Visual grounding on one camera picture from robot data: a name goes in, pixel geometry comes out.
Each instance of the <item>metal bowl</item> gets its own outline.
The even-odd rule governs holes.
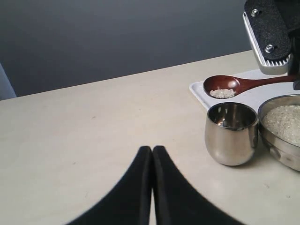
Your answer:
[[[271,155],[276,160],[294,170],[300,171],[300,147],[282,140],[271,133],[263,124],[263,118],[270,110],[285,105],[300,105],[300,95],[274,97],[262,103],[258,109],[259,131],[263,143],[268,147]]]

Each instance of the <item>screw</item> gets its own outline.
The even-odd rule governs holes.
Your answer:
[[[265,49],[266,53],[271,53],[274,51],[274,46],[273,45],[267,45]]]
[[[258,14],[259,14],[259,11],[256,8],[253,9],[252,12],[251,12],[252,17],[256,17]]]

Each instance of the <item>gray wall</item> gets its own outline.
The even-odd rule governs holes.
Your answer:
[[[2,0],[0,62],[18,96],[250,49],[244,0]]]

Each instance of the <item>bowl rim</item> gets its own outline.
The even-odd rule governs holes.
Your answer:
[[[247,125],[247,126],[244,126],[244,127],[237,127],[237,128],[234,128],[234,127],[224,127],[224,126],[221,126],[221,125],[215,123],[214,121],[212,121],[212,119],[211,119],[210,116],[209,116],[210,111],[211,111],[213,108],[215,108],[215,107],[217,107],[217,106],[219,106],[219,105],[241,105],[241,106],[243,106],[243,107],[246,107],[246,108],[250,109],[250,110],[254,113],[254,115],[255,115],[255,120],[254,120],[251,124],[249,124],[249,125]],[[255,125],[256,123],[258,123],[258,121],[259,121],[259,119],[258,119],[258,114],[256,113],[256,111],[255,111],[253,108],[251,108],[250,106],[248,106],[248,105],[246,105],[246,104],[239,103],[239,102],[221,102],[221,103],[217,103],[217,104],[213,105],[212,107],[210,107],[210,108],[208,109],[208,111],[207,111],[207,118],[208,118],[213,124],[217,125],[218,127],[225,128],[225,129],[228,129],[228,130],[234,130],[234,131],[247,129],[247,128],[249,128],[249,127],[252,127],[252,126]]]
[[[300,97],[300,94],[281,95],[281,96],[276,96],[276,97],[273,97],[273,98],[270,98],[270,99],[264,101],[264,102],[259,106],[259,108],[258,108],[258,110],[257,110],[257,116],[258,116],[258,119],[259,119],[259,123],[263,126],[264,129],[266,129],[268,132],[270,132],[272,135],[274,135],[276,138],[280,139],[281,141],[283,141],[283,142],[285,142],[285,143],[287,143],[287,144],[290,144],[290,145],[292,145],[292,146],[294,146],[294,147],[296,147],[296,148],[298,148],[298,149],[300,150],[300,146],[295,145],[295,144],[293,144],[293,143],[289,143],[289,142],[283,140],[282,138],[278,137],[276,134],[272,133],[269,129],[267,129],[266,126],[265,126],[265,124],[263,123],[263,118],[261,118],[261,116],[260,116],[260,112],[261,112],[262,108],[263,108],[267,103],[269,103],[269,102],[271,102],[271,101],[273,101],[273,100],[275,100],[275,99],[278,99],[278,98],[286,98],[286,97],[294,97],[294,96]]]

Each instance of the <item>table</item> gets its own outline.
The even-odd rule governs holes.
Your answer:
[[[190,83],[258,68],[252,52],[0,102],[0,224],[65,224],[118,182],[142,145],[164,145],[187,180],[247,224],[298,224],[296,171],[259,151],[215,162]],[[152,204],[150,224],[155,224]]]

